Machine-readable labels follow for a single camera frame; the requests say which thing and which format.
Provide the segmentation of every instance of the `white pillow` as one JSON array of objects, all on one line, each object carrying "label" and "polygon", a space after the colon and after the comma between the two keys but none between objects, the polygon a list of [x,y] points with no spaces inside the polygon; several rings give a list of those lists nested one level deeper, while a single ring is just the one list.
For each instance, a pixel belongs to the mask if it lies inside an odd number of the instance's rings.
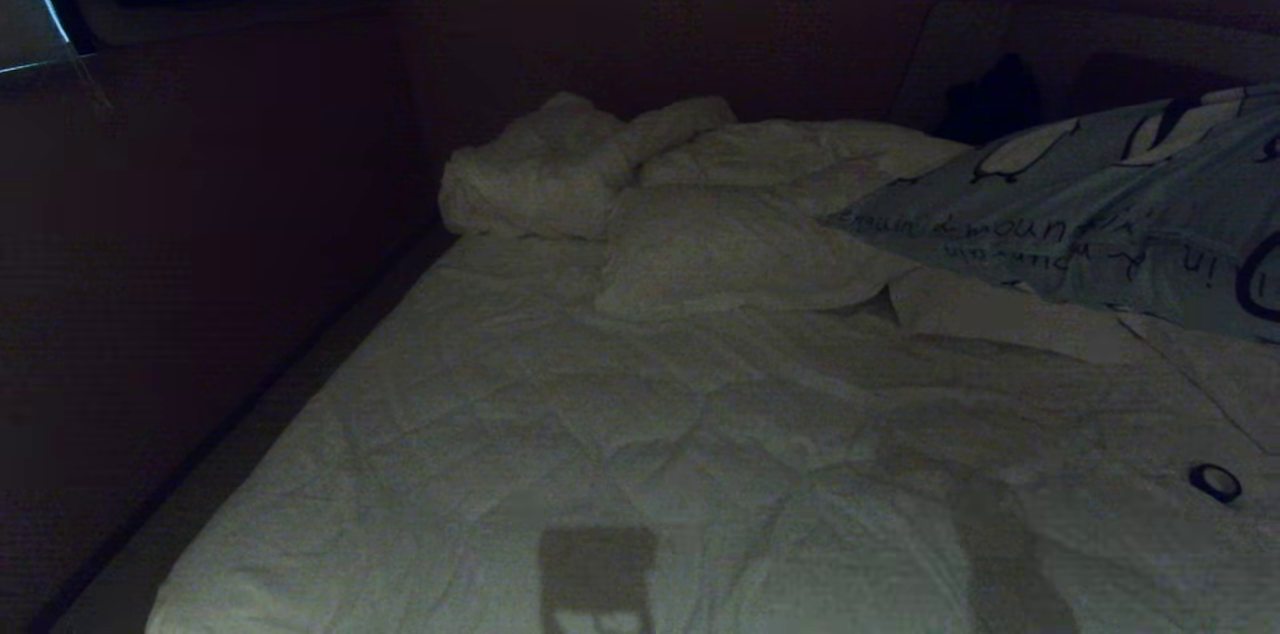
[{"label": "white pillow", "polygon": [[1153,352],[1106,311],[1052,304],[941,269],[920,268],[888,287],[905,329],[1037,347],[1094,364],[1124,364]]},{"label": "white pillow", "polygon": [[1267,453],[1280,453],[1280,347],[1123,314],[1120,320],[1194,382]]},{"label": "white pillow", "polygon": [[878,122],[732,124],[653,159],[640,184],[774,186],[850,159],[877,160],[886,174],[905,179],[970,149]]},{"label": "white pillow", "polygon": [[440,184],[444,224],[458,234],[603,240],[617,191],[641,161],[732,122],[722,99],[696,99],[623,126],[561,93],[493,142],[453,152]]},{"label": "white pillow", "polygon": [[833,309],[915,266],[817,224],[767,191],[643,187],[609,222],[599,311],[671,319],[749,305]]}]

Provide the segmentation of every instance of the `mattress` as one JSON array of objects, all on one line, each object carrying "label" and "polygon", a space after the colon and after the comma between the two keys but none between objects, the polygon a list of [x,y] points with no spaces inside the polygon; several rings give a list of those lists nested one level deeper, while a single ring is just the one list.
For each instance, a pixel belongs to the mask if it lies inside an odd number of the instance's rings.
[{"label": "mattress", "polygon": [[147,630],[1275,631],[1280,462],[1155,351],[913,337],[883,301],[626,323],[603,263],[463,237]]}]

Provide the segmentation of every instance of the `bed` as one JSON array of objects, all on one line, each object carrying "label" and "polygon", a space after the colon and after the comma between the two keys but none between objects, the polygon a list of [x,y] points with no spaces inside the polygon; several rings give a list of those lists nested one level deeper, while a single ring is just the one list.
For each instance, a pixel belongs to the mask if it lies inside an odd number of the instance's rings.
[{"label": "bed", "polygon": [[[515,150],[489,150],[499,168],[468,175],[532,202],[516,214],[445,187],[467,233],[205,526],[150,633],[1275,630],[1274,350],[1093,310],[968,332],[991,292],[827,228],[845,238],[788,248],[796,229],[755,218],[968,147],[731,129],[716,100],[541,111],[503,141],[608,163],[526,192],[498,181]],[[801,164],[800,140],[833,159]],[[744,151],[755,168],[716,159]],[[731,193],[663,199],[707,191],[712,160]],[[827,278],[841,257],[860,275]],[[1203,464],[1244,493],[1193,487]]]}]

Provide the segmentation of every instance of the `printed pillowcase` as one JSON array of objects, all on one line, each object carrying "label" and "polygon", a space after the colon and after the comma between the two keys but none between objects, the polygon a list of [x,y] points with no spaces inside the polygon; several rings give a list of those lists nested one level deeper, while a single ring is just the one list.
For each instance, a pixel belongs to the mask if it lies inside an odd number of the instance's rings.
[{"label": "printed pillowcase", "polygon": [[1280,343],[1280,85],[1021,132],[824,223],[1051,301]]}]

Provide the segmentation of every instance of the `pillow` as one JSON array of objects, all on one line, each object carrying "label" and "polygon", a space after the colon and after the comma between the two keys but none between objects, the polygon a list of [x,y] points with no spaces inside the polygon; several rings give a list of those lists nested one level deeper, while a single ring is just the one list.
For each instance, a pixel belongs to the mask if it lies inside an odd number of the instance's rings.
[{"label": "pillow", "polygon": [[827,222],[1053,301],[1280,341],[1280,86],[1030,129]]},{"label": "pillow", "polygon": [[695,99],[623,126],[561,93],[493,142],[453,152],[440,213],[457,234],[603,240],[617,191],[637,164],[732,119],[724,100]]},{"label": "pillow", "polygon": [[1152,356],[1115,314],[1046,302],[941,269],[916,269],[890,283],[888,292],[899,323],[914,334],[1020,345],[1093,364]]},{"label": "pillow", "polygon": [[641,187],[609,222],[599,311],[672,319],[739,306],[835,309],[914,265],[820,227],[768,191]]},{"label": "pillow", "polygon": [[732,124],[653,159],[640,170],[640,184],[767,187],[850,159],[877,160],[895,177],[918,177],[969,149],[878,122]]},{"label": "pillow", "polygon": [[1152,316],[1121,321],[1194,382],[1262,451],[1280,453],[1280,347],[1190,332]]}]

